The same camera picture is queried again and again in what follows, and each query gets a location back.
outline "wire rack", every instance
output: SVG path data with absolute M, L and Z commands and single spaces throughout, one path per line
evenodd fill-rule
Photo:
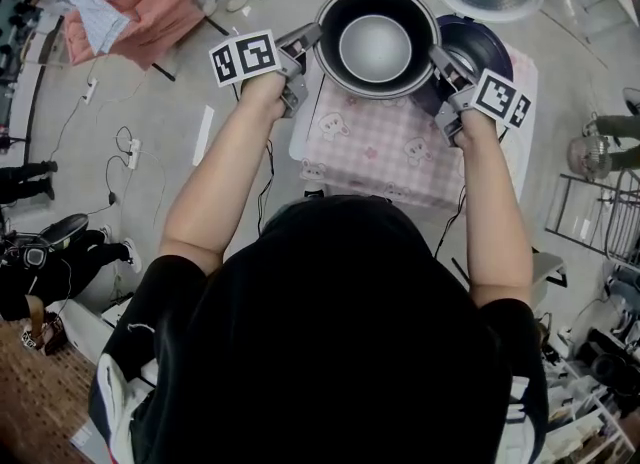
M 615 185 L 561 174 L 545 231 L 640 272 L 640 178 Z

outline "table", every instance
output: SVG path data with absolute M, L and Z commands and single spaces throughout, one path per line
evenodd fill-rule
M 502 142 L 519 199 L 535 125 L 538 71 L 531 58 L 506 47 L 515 83 L 532 101 L 521 129 L 509 131 Z M 464 185 L 462 152 L 448 147 L 433 117 L 408 98 L 385 102 L 352 98 L 324 77 L 311 54 L 308 62 L 309 98 L 296 116 L 289 145 L 290 156 L 301 162 L 301 177 L 407 204 L 455 211 Z M 335 113 L 341 118 L 338 123 L 330 118 L 330 123 L 337 129 L 327 131 L 327 116 Z M 418 155 L 412 151 L 414 144 L 424 147 Z

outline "wrist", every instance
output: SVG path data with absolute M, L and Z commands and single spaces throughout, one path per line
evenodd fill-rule
M 255 100 L 247 101 L 242 98 L 236 106 L 235 112 L 241 114 L 244 119 L 266 125 L 273 125 L 282 116 L 282 111 L 279 112 L 278 105 L 274 103 L 265 104 Z

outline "power strip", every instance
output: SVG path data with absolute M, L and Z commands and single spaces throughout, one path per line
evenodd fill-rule
M 142 148 L 142 142 L 138 139 L 131 139 L 131 147 L 129 148 L 129 162 L 127 167 L 132 171 L 138 168 L 138 159 L 140 158 L 140 148 Z
M 93 98 L 93 94 L 96 92 L 96 87 L 98 87 L 98 80 L 92 78 L 91 82 L 89 82 L 89 90 L 87 91 L 86 96 L 83 96 L 85 105 L 91 103 L 91 98 Z

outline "sleeve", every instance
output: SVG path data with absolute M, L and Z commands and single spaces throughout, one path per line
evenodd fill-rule
M 535 428 L 533 455 L 536 456 L 542 449 L 547 432 L 549 403 L 540 334 L 533 312 L 524 302 L 502 299 L 483 306 L 480 313 L 498 336 L 502 354 L 509 362 L 512 375 L 529 379 L 522 403 Z

